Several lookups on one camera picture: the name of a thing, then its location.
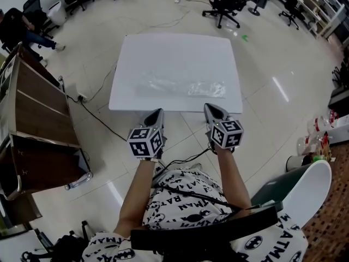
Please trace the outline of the white shelving unit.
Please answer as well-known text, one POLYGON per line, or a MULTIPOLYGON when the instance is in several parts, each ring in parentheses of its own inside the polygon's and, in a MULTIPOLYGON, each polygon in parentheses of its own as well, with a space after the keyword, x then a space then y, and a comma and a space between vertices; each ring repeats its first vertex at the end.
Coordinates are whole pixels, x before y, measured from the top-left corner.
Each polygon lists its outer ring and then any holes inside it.
POLYGON ((296 9, 314 37, 328 38, 346 17, 348 0, 297 0, 296 9))

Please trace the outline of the brown wooden cabinet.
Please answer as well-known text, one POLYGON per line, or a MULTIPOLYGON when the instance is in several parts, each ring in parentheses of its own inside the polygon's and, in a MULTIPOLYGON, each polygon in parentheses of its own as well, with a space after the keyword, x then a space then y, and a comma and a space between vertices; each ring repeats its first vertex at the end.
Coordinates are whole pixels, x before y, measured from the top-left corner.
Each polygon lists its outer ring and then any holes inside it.
POLYGON ((0 195, 70 190, 92 177, 63 81, 16 45, 0 69, 0 195))

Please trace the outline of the white box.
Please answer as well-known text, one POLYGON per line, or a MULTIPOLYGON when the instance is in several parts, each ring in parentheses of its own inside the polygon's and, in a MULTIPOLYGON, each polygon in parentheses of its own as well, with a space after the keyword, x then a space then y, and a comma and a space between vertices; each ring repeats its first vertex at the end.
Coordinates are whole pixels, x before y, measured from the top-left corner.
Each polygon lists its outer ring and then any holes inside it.
POLYGON ((328 130, 327 134, 330 145, 349 141, 349 124, 328 130))

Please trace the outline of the dark wooden chairs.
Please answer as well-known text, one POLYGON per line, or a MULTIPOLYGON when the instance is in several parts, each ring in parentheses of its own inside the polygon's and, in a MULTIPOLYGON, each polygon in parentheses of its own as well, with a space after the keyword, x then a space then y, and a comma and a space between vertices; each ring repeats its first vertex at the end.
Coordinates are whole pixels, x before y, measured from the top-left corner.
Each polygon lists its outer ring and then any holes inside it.
POLYGON ((344 54, 340 67, 335 67, 332 71, 332 82, 335 87, 349 88, 349 55, 344 54))

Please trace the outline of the green and white chair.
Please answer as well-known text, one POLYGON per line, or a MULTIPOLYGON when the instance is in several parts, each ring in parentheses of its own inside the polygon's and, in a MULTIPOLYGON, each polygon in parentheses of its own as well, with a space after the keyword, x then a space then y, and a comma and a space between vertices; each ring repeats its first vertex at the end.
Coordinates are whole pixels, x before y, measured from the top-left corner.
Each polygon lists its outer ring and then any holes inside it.
POLYGON ((325 160, 301 166, 262 186, 252 197, 254 205, 271 200, 283 204, 283 212, 303 227, 324 203, 332 181, 332 170, 325 160))

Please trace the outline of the black cabinet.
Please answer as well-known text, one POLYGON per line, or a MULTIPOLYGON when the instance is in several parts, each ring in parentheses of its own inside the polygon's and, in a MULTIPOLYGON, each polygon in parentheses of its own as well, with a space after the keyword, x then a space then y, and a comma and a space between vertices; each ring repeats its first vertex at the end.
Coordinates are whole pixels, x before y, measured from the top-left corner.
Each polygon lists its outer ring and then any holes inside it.
POLYGON ((336 111, 345 108, 346 105, 349 105, 349 87, 341 86, 334 89, 330 95, 328 108, 336 111))

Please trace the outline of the white plastic bin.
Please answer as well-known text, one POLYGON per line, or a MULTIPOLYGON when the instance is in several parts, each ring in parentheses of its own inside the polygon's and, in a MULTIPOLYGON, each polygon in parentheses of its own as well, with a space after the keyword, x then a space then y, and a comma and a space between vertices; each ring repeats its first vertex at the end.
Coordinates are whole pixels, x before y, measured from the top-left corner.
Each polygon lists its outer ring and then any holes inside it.
POLYGON ((47 12, 47 17, 56 25, 62 26, 67 21, 67 12, 61 1, 52 5, 47 12))

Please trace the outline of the clear plastic bag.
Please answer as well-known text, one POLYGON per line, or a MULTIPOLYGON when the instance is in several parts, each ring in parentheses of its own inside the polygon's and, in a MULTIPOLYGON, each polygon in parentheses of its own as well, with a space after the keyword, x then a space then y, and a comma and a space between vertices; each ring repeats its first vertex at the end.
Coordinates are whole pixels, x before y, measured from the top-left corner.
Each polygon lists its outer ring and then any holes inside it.
POLYGON ((145 97, 226 98, 223 81, 192 79, 188 74, 144 73, 134 81, 135 92, 145 97))

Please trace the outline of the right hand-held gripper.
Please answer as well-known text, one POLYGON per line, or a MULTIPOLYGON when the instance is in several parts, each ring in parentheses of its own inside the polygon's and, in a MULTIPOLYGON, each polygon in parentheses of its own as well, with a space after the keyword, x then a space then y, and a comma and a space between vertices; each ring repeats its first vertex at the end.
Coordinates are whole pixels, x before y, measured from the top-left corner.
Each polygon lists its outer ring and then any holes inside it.
POLYGON ((206 136, 210 150, 216 154, 216 148, 234 152, 241 143, 244 129, 238 120, 230 117, 223 108, 210 103, 204 104, 204 115, 208 125, 206 136))

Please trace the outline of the person's right forearm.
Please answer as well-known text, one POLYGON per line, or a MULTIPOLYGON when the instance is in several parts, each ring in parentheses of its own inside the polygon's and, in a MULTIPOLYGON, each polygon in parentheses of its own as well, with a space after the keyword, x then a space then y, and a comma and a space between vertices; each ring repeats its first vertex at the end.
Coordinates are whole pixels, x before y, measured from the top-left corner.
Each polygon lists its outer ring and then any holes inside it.
POLYGON ((236 207, 252 207, 248 190, 239 173, 233 154, 228 149, 215 145, 221 173, 222 191, 227 202, 236 207))

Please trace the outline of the person's left forearm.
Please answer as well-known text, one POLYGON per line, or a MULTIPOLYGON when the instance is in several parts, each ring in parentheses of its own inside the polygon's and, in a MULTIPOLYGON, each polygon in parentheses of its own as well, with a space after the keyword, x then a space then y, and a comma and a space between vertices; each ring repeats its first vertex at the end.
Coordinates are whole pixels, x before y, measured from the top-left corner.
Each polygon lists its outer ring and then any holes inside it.
POLYGON ((114 233, 128 238, 133 229, 142 226, 143 216, 149 202, 155 163, 141 160, 123 201, 114 233))

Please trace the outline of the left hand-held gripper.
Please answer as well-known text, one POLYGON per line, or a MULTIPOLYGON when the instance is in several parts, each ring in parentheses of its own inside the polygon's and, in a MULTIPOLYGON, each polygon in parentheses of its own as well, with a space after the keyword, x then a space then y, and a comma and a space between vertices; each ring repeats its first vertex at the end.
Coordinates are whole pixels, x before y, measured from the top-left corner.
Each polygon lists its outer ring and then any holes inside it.
POLYGON ((141 125, 129 131, 127 143, 137 159, 160 160, 167 138, 164 136, 164 110, 155 109, 141 117, 141 125))

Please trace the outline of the person's white printed clothing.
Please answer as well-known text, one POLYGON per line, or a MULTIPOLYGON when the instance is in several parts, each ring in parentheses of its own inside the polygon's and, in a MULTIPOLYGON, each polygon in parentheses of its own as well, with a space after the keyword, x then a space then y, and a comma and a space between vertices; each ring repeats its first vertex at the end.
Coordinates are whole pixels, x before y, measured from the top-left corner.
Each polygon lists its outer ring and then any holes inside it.
MULTIPOLYGON (((173 169, 158 179, 142 224, 153 230, 206 227, 227 219, 232 210, 205 199, 171 192, 171 187, 226 202, 218 183, 198 167, 173 169)), ((204 236, 208 252, 190 246, 189 254, 204 262, 302 262, 308 242, 301 228, 284 213, 278 222, 257 233, 215 247, 212 235, 204 236)), ((162 251, 135 250, 131 238, 110 232, 96 233, 83 251, 82 262, 167 262, 162 251)))

